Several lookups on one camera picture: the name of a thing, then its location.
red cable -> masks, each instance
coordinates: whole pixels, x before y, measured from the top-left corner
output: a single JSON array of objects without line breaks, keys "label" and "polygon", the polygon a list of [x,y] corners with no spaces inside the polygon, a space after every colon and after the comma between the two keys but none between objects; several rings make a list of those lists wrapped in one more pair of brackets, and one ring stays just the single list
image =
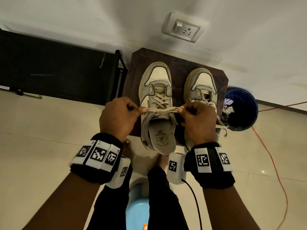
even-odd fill
[{"label": "red cable", "polygon": [[288,212],[288,197],[287,197],[287,193],[286,193],[285,188],[284,188],[283,185],[282,185],[282,182],[280,181],[280,178],[279,178],[279,175],[278,175],[278,171],[277,171],[277,169],[276,169],[276,166],[275,166],[275,163],[274,163],[274,160],[273,160],[272,155],[270,154],[269,150],[267,149],[266,145],[264,144],[264,142],[262,141],[262,139],[260,138],[260,136],[257,134],[255,128],[252,127],[252,129],[254,130],[255,134],[258,136],[259,140],[261,141],[262,145],[264,146],[264,148],[266,149],[266,151],[268,152],[268,154],[270,155],[271,160],[272,160],[273,165],[274,165],[274,169],[275,169],[275,172],[276,172],[278,181],[279,181],[279,184],[281,185],[281,187],[282,187],[282,189],[283,189],[283,191],[284,191],[284,193],[285,193],[285,197],[286,197],[286,211],[285,211],[284,218],[282,219],[281,223],[278,225],[278,228],[276,229],[276,230],[278,230],[278,229],[281,227],[281,225],[284,223],[284,221],[285,221],[285,219],[286,219],[287,212]]},{"label": "red cable", "polygon": [[303,104],[303,103],[307,103],[307,102],[300,102],[300,103],[291,104],[291,105],[287,105],[287,106],[295,106],[295,105],[299,105],[299,104]]}]

hand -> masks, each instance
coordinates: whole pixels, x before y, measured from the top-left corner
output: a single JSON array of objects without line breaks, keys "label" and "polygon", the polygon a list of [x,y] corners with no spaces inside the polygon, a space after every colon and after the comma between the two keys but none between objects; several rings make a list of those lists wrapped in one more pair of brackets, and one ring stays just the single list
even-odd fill
[{"label": "hand", "polygon": [[178,112],[185,119],[181,125],[194,145],[216,142],[216,112],[212,106],[190,102],[178,108]]},{"label": "hand", "polygon": [[111,134],[123,142],[132,131],[137,118],[147,111],[146,107],[137,107],[128,97],[115,98],[106,104],[101,113],[100,132]]}]

black pants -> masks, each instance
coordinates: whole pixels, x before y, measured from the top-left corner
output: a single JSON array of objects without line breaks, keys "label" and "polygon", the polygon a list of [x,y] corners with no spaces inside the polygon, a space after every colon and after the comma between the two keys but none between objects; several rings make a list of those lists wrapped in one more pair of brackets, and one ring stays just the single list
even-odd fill
[{"label": "black pants", "polygon": [[[105,186],[99,194],[87,230],[126,229],[126,208],[129,201],[129,180],[132,168],[128,169],[120,188]],[[155,167],[148,172],[149,180],[149,230],[188,230],[177,196],[169,188],[165,172]]]}]

white wall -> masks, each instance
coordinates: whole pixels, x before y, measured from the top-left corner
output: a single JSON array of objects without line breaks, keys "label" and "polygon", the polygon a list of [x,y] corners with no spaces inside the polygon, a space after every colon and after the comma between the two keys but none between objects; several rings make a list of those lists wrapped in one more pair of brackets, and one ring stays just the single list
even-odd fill
[{"label": "white wall", "polygon": [[[307,101],[307,0],[0,0],[0,27],[112,51],[146,47],[223,69],[281,105]],[[210,22],[196,43],[161,33],[170,11]],[[307,110],[307,104],[294,106]]]}]

electrical outlet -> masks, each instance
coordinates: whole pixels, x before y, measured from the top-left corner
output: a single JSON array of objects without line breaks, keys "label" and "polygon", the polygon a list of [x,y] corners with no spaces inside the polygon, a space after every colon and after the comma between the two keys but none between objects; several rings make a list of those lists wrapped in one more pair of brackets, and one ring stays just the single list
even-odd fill
[{"label": "electrical outlet", "polygon": [[189,42],[196,42],[208,27],[209,22],[204,19],[170,12],[163,22],[161,32]]},{"label": "electrical outlet", "polygon": [[199,29],[200,26],[195,26],[191,23],[186,23],[183,21],[176,21],[171,35],[186,40],[192,40]]}]

